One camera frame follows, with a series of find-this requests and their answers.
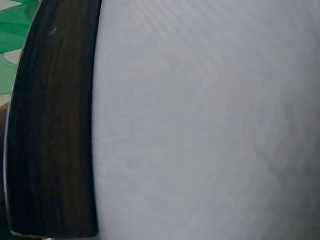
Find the white fabric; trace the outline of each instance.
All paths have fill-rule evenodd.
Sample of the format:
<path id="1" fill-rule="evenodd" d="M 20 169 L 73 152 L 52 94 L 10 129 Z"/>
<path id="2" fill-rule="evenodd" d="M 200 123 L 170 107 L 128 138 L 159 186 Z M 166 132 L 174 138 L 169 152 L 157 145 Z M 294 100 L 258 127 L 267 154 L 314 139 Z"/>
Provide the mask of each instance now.
<path id="1" fill-rule="evenodd" d="M 319 26 L 318 0 L 104 0 L 100 239 L 319 239 Z"/>

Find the wood grain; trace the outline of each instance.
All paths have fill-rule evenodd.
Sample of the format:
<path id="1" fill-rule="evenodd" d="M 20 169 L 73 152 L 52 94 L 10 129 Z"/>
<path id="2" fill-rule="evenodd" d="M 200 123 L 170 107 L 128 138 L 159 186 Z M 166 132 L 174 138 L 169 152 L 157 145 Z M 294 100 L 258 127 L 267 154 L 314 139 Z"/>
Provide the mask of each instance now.
<path id="1" fill-rule="evenodd" d="M 45 0 L 33 20 L 9 107 L 5 188 L 18 235 L 97 234 L 92 79 L 101 0 Z"/>

